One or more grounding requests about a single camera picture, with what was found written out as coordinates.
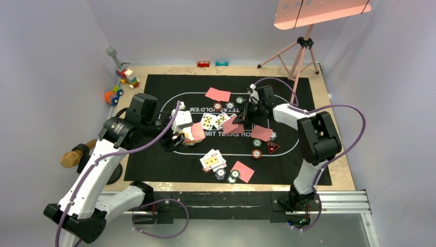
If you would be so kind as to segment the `green poker chip top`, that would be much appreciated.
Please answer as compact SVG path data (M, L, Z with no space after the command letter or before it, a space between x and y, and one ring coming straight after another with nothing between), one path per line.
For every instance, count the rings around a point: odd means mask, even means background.
M241 97L241 96L239 96L239 97L237 97L237 98L235 99L235 102L236 102L237 104L243 104L244 101L245 101L245 99L244 99L243 97Z

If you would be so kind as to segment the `pink playing card box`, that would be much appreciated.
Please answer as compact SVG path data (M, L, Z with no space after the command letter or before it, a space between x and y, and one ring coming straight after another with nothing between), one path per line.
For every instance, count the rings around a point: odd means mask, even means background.
M181 130L178 130L175 134L175 136L182 136L184 137L184 143L187 145L188 143L199 143L202 142L205 139L205 131L202 128L202 125L200 122L194 123L190 127L183 128Z

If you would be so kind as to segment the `blue poker chip top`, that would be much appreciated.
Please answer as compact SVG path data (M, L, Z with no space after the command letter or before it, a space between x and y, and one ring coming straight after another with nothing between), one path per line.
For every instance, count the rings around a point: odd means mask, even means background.
M227 103L226 103L226 108L227 108L227 109L234 109L234 107L235 107L235 105L234 105L233 102L227 102Z

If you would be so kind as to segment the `red backed community card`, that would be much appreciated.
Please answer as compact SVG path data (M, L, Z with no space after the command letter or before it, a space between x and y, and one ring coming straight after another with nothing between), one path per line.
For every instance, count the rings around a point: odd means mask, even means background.
M242 134L244 133L244 126L242 124L233 123L236 116L231 116L228 120L223 122L222 129L224 134Z

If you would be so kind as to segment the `ten of clubs card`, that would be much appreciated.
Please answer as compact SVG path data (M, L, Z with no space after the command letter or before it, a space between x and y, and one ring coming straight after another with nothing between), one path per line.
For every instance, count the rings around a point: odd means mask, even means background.
M219 115L217 115L213 121L213 126L220 130L223 127L223 123L229 119L229 116L225 112L221 112Z

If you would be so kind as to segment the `red poker chip top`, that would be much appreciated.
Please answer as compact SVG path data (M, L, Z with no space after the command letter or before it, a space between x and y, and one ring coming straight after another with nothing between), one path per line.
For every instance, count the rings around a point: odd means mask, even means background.
M222 105L219 102L213 104L213 108L215 111L219 112L222 109Z

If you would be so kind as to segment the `seven of clubs card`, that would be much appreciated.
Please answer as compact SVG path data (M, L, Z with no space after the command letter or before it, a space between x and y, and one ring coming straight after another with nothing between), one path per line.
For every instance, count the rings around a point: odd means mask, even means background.
M216 115L210 113L204 113L201 119L201 125L204 130L212 130L216 120Z

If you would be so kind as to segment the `red backed card top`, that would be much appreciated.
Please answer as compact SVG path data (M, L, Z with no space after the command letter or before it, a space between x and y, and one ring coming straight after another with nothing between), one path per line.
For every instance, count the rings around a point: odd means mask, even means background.
M215 101L222 101L222 102L229 102L231 92L229 91L222 91L215 89L213 87L210 87L209 90L206 92L205 96L207 98L210 98Z

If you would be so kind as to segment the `red triangular button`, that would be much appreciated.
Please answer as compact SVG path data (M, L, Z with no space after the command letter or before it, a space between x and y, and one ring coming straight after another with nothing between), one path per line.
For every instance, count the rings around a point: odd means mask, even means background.
M276 152L281 146L272 142L267 142L268 153L273 154Z

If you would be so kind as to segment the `blue poker chip stack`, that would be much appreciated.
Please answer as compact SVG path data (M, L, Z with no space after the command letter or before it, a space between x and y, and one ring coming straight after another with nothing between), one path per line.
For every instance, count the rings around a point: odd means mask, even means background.
M217 180L223 180L225 178L225 175L226 175L226 171L223 168L218 169L215 173L215 177Z

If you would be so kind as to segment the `red backed card bottom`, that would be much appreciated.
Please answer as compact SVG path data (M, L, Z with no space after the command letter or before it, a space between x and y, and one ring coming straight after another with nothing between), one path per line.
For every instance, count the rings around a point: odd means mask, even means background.
M248 167L247 165L243 164L240 161L236 161L234 166L230 169L231 171L237 170L240 174L239 179L242 180L245 183L249 183L252 176L254 175L255 171Z

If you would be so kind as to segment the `green poker chip stack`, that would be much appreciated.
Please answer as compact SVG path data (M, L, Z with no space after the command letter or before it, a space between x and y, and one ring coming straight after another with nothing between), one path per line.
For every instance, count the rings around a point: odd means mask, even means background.
M230 175L232 178L238 179L240 177L240 172L238 170L232 170Z

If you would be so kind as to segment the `teal small block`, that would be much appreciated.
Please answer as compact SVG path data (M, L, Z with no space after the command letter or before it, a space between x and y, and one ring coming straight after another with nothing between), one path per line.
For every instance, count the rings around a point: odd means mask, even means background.
M215 62L215 66L228 66L229 62L228 61L216 61Z

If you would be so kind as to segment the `red small block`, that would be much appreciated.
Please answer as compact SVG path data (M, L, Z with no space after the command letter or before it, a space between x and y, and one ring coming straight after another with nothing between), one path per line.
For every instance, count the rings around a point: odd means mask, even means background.
M197 67L209 67L210 62L207 60L197 61Z

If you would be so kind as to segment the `gold microphone on stand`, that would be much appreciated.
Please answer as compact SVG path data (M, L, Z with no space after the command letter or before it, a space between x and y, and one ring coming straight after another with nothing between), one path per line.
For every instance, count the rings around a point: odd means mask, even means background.
M66 152L61 158L60 164L64 168L76 167L76 172L80 174L90 159L90 152L96 146L96 139L92 139L85 144L76 145L71 151ZM118 164L110 176L107 185L114 184L121 178L123 168Z

